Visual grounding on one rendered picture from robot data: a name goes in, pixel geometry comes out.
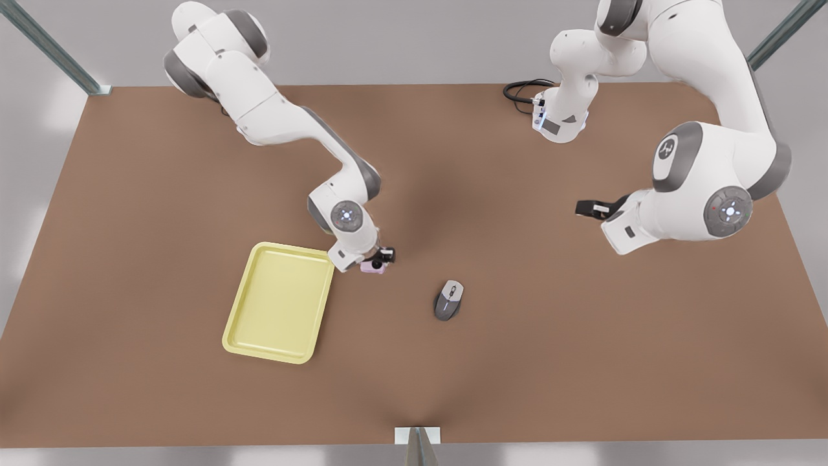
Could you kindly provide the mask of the grey computer mouse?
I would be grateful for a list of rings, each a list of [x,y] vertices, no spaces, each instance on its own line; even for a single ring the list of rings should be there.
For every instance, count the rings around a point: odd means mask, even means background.
[[[448,321],[457,315],[461,306],[464,286],[455,280],[448,280],[441,291],[435,295],[433,309],[435,318]]]

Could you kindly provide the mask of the yellow rectangular tray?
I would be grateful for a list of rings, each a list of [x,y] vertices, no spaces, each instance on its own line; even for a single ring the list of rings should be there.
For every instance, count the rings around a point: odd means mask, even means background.
[[[305,364],[314,354],[335,268],[322,250],[252,248],[222,336],[224,350]]]

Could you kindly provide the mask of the silver frame post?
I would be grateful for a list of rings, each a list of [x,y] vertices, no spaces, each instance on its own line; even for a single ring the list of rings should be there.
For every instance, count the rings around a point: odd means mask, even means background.
[[[751,70],[756,71],[764,65],[826,4],[828,0],[800,0],[789,15],[748,54],[747,62]]]
[[[395,427],[396,445],[406,445],[404,466],[439,466],[433,445],[441,443],[440,427]]]
[[[0,13],[26,36],[54,65],[89,96],[111,94],[111,85],[101,85],[36,21],[17,0],[0,0]]]

